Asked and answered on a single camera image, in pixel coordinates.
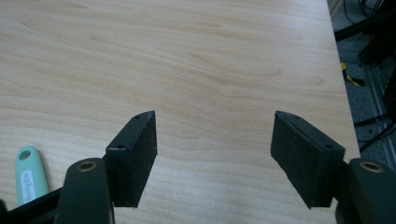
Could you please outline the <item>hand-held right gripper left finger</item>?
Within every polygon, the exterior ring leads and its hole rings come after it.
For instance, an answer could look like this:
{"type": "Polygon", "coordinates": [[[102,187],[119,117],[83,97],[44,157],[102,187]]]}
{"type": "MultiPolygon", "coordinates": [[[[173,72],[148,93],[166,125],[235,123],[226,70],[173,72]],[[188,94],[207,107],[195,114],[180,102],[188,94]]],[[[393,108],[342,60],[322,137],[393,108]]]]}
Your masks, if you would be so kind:
{"type": "Polygon", "coordinates": [[[132,117],[106,147],[104,160],[115,207],[138,206],[157,149],[154,111],[132,117]]]}

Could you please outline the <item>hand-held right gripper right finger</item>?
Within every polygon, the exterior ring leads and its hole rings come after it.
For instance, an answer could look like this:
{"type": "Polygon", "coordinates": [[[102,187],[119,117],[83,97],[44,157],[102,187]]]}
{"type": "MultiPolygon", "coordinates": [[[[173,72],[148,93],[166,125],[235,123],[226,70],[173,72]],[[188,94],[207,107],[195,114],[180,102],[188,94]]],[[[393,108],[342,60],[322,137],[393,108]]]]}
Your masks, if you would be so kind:
{"type": "Polygon", "coordinates": [[[345,151],[305,119],[276,111],[270,153],[308,208],[331,205],[345,151]]]}

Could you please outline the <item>black metal stand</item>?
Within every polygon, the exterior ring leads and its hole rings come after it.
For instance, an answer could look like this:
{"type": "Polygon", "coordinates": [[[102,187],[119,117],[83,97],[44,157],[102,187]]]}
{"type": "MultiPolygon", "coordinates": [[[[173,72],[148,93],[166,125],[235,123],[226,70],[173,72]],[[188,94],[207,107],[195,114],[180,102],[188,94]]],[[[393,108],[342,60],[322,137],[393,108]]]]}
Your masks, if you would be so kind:
{"type": "Polygon", "coordinates": [[[396,0],[357,1],[364,19],[336,31],[335,40],[369,35],[371,40],[359,53],[362,64],[379,65],[388,57],[396,58],[396,0]]]}

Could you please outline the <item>aluminium floor rail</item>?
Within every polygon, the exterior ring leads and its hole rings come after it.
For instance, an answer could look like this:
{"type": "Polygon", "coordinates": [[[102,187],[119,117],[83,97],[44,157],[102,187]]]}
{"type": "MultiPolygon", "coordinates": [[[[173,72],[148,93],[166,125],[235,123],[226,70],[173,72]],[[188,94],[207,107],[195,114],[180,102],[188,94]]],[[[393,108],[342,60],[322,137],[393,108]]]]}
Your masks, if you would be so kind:
{"type": "MultiPolygon", "coordinates": [[[[364,75],[367,88],[370,92],[370,104],[375,116],[385,115],[387,109],[383,103],[383,95],[389,82],[390,71],[382,72],[378,66],[364,65],[364,75]]],[[[367,147],[363,154],[376,158],[386,164],[390,169],[396,171],[396,124],[390,126],[391,119],[382,119],[375,122],[378,131],[389,130],[382,138],[367,147]]]]}

